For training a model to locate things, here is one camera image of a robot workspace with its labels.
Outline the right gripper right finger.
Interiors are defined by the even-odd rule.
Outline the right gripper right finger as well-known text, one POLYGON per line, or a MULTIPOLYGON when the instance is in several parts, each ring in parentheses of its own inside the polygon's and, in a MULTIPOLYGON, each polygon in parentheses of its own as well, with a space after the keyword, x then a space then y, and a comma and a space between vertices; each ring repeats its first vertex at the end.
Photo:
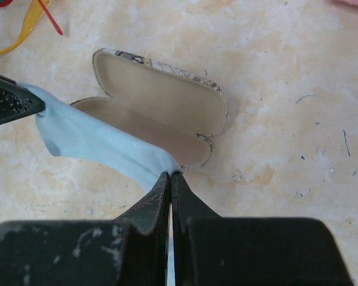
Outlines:
POLYGON ((324 223, 307 217, 222 217, 171 176, 177 285, 352 285, 324 223))

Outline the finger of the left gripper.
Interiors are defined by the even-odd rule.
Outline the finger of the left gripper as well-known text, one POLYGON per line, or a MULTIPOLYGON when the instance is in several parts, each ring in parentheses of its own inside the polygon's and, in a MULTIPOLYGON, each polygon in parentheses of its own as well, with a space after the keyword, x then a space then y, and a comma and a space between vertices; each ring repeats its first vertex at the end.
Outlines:
POLYGON ((43 100, 0 74, 0 125, 44 110, 43 100))

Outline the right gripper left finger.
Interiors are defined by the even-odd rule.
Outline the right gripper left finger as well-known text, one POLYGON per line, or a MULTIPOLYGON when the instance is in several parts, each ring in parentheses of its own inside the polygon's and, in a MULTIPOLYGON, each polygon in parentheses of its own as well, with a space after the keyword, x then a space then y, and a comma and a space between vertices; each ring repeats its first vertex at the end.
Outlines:
POLYGON ((112 220, 0 223, 0 285, 166 285, 170 178, 112 220))

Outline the red sunglasses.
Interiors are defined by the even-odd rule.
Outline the red sunglasses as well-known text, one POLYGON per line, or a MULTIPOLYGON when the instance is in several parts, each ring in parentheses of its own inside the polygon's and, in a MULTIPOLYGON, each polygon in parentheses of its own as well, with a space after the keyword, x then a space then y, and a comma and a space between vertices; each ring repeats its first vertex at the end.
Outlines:
MULTIPOLYGON (((29 15, 31 17, 36 17, 36 20, 38 20, 38 18, 41 16, 41 14, 45 13, 47 15, 47 17, 49 18, 49 21, 55 28, 56 32, 60 35, 63 35, 63 32, 62 32, 60 26, 57 24, 54 17, 51 15, 51 13, 49 12, 49 10, 47 8, 47 5, 49 2, 50 1, 42 1, 42 0, 32 1, 31 5, 28 9, 27 15, 29 15)), ((4 8, 4 7, 8 6, 10 3, 11 3, 11 1, 0 1, 0 8, 4 8)))

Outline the map print glasses case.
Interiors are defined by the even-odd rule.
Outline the map print glasses case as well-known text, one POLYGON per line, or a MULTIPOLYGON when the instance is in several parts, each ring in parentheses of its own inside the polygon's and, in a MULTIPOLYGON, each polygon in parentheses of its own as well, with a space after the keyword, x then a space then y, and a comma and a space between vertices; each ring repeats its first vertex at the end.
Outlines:
POLYGON ((200 167, 222 132, 227 100, 218 84, 166 63, 102 48, 92 56, 106 97, 72 107, 170 153, 181 167, 200 167))

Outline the light blue cloth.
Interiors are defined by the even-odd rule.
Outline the light blue cloth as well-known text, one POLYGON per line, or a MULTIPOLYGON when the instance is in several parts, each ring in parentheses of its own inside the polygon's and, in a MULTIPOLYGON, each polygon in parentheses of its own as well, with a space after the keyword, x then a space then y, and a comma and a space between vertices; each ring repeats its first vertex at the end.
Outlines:
POLYGON ((146 191, 152 189, 161 173, 182 173, 165 150, 75 109, 38 86, 25 82, 19 82, 19 86, 45 103, 35 122, 51 155, 104 164, 146 191))

